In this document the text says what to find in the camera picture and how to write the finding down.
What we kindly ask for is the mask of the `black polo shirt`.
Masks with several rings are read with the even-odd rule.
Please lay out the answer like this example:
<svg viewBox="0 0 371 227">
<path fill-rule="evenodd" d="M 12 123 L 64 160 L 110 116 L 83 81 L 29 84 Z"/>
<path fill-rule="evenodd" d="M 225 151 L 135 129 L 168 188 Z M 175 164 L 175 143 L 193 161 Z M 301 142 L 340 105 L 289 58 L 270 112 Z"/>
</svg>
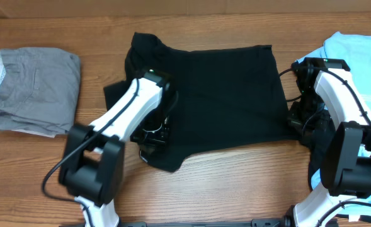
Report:
<svg viewBox="0 0 371 227">
<path fill-rule="evenodd" d="M 169 114 L 168 144 L 141 152 L 150 166 L 178 170 L 197 153 L 248 144 L 296 140 L 270 45 L 185 51 L 164 45 L 153 34 L 136 33 L 125 58 L 126 80 L 106 86 L 111 108 L 142 69 L 171 76 L 178 101 Z"/>
</svg>

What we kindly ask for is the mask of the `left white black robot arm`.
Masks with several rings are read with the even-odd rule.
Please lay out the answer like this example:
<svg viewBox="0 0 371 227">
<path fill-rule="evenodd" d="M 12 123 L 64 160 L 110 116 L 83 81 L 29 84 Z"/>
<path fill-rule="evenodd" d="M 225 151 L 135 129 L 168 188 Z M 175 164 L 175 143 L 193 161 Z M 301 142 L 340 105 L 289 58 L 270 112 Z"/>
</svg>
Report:
<svg viewBox="0 0 371 227">
<path fill-rule="evenodd" d="M 85 226 L 119 225 L 113 199 L 123 179 L 125 144 L 132 141 L 149 153 L 165 147 L 177 101 L 170 75 L 141 70 L 109 111 L 69 131 L 59 183 L 81 206 Z"/>
</svg>

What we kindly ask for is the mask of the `light blue printed t-shirt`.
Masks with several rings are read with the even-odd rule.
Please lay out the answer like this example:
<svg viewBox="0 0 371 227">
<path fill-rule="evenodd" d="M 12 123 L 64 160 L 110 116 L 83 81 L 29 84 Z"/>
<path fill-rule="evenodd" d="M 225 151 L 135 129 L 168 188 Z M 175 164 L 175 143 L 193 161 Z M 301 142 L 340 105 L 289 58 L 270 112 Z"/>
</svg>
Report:
<svg viewBox="0 0 371 227">
<path fill-rule="evenodd" d="M 324 41 L 322 47 L 306 55 L 307 57 L 343 59 L 351 69 L 353 83 L 371 110 L 371 36 L 344 35 L 336 32 Z M 332 140 L 335 128 L 331 122 L 325 130 L 314 133 L 309 143 L 311 160 L 309 163 L 309 185 L 314 188 L 320 182 L 320 166 L 327 146 Z"/>
</svg>

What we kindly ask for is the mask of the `folded grey shirt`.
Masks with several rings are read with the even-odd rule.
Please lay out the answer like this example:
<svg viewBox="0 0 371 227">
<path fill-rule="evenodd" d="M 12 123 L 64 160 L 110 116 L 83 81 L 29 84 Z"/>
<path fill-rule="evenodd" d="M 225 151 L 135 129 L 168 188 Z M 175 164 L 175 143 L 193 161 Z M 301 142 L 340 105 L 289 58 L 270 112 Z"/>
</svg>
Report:
<svg viewBox="0 0 371 227">
<path fill-rule="evenodd" d="M 0 131 L 66 134 L 74 123 L 81 60 L 58 48 L 0 49 Z"/>
</svg>

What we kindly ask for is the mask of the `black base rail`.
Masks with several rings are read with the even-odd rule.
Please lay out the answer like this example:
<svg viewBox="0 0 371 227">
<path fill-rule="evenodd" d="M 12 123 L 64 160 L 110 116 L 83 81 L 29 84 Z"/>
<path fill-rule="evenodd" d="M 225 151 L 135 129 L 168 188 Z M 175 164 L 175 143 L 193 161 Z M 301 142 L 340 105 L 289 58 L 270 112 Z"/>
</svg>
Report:
<svg viewBox="0 0 371 227">
<path fill-rule="evenodd" d="M 251 221 L 229 221 L 208 223 L 119 223 L 118 227 L 281 227 L 279 219 L 252 219 Z"/>
</svg>

